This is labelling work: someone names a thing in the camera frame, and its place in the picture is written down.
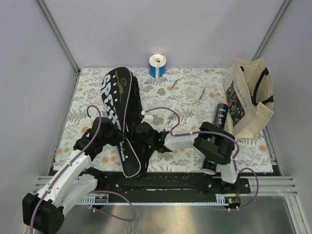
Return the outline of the black sport racket cover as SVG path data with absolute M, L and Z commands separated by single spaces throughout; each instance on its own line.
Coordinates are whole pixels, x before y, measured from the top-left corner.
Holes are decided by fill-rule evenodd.
M 127 67 L 114 68 L 104 76 L 100 93 L 107 117 L 125 134 L 117 144 L 122 172 L 126 178 L 137 177 L 146 169 L 148 152 L 148 146 L 135 136 L 142 120 L 137 78 Z

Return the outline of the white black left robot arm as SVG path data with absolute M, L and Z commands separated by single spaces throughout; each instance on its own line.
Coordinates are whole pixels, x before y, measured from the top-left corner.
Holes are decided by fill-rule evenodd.
M 35 194 L 22 200 L 23 222 L 44 234 L 55 234 L 66 215 L 90 192 L 106 188 L 105 173 L 91 166 L 107 144 L 116 146 L 125 134 L 106 117 L 97 117 L 92 128 L 76 141 L 61 169 Z

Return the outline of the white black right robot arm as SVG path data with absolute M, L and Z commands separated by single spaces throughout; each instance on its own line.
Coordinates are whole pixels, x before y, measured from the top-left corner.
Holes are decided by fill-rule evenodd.
M 233 135 L 209 122 L 204 122 L 198 130 L 183 133 L 158 132 L 149 123 L 142 122 L 134 128 L 131 138 L 160 153 L 195 148 L 208 161 L 219 165 L 224 191 L 233 193 L 239 188 L 235 162 L 239 145 Z

